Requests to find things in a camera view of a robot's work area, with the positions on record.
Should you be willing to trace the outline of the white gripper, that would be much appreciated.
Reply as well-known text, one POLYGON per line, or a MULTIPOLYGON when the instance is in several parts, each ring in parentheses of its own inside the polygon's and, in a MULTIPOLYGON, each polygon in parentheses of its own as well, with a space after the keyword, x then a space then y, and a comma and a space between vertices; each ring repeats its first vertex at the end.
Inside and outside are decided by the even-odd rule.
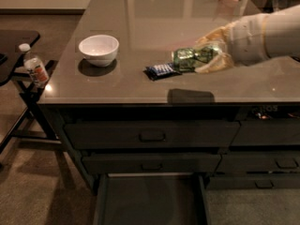
POLYGON ((224 52, 217 55, 208 64, 196 67, 195 72, 208 74, 233 68, 234 63, 252 66, 269 60, 265 43, 268 19, 269 16, 263 13, 244 16, 200 37, 196 45, 212 41, 223 42, 228 47, 229 54, 224 52))

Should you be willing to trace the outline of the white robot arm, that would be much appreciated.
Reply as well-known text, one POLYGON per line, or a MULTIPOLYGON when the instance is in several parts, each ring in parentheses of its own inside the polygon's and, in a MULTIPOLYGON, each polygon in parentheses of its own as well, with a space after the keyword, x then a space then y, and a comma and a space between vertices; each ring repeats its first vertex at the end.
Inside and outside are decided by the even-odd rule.
POLYGON ((273 13, 244 16, 200 37, 196 45, 220 41, 225 52, 207 65, 197 67, 200 74, 238 66, 253 66, 275 57, 299 57, 300 6, 273 13))

